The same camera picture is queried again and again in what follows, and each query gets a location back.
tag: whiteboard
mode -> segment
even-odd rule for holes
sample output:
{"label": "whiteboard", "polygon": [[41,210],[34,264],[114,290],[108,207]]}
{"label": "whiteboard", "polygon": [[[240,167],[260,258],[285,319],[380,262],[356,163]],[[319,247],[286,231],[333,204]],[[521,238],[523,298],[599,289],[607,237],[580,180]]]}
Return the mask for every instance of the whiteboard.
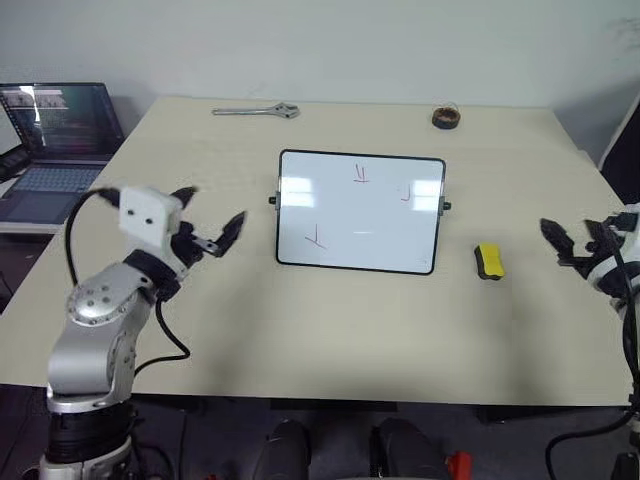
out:
{"label": "whiteboard", "polygon": [[444,174],[438,158],[283,150],[276,259],[431,273]]}

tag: laptop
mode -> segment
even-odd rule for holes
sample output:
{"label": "laptop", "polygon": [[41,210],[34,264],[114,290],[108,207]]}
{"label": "laptop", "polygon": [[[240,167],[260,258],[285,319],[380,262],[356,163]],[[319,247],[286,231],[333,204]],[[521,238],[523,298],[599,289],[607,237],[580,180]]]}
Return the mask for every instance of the laptop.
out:
{"label": "laptop", "polygon": [[29,167],[0,199],[0,222],[61,225],[124,141],[102,83],[0,84]]}

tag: wrench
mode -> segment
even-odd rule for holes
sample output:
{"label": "wrench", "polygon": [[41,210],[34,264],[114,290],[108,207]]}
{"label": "wrench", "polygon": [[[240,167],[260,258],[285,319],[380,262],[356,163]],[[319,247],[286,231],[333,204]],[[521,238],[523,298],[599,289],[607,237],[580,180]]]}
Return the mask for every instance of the wrench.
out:
{"label": "wrench", "polygon": [[214,108],[214,115],[275,115],[281,118],[295,118],[300,115],[300,109],[290,103],[278,103],[267,108]]}

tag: laptop screen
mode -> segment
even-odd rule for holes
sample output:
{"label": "laptop screen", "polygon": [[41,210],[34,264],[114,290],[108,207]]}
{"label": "laptop screen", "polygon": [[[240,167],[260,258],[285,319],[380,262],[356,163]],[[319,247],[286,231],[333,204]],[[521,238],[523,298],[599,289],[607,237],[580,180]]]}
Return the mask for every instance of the laptop screen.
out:
{"label": "laptop screen", "polygon": [[0,102],[35,157],[108,155],[124,141],[101,83],[5,84]]}

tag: red object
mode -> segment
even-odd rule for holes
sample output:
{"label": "red object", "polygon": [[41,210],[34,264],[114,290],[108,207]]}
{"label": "red object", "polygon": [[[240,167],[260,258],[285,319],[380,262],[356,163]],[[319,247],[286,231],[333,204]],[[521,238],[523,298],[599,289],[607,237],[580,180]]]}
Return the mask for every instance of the red object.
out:
{"label": "red object", "polygon": [[467,452],[456,452],[447,459],[449,473],[453,480],[471,480],[471,455]]}

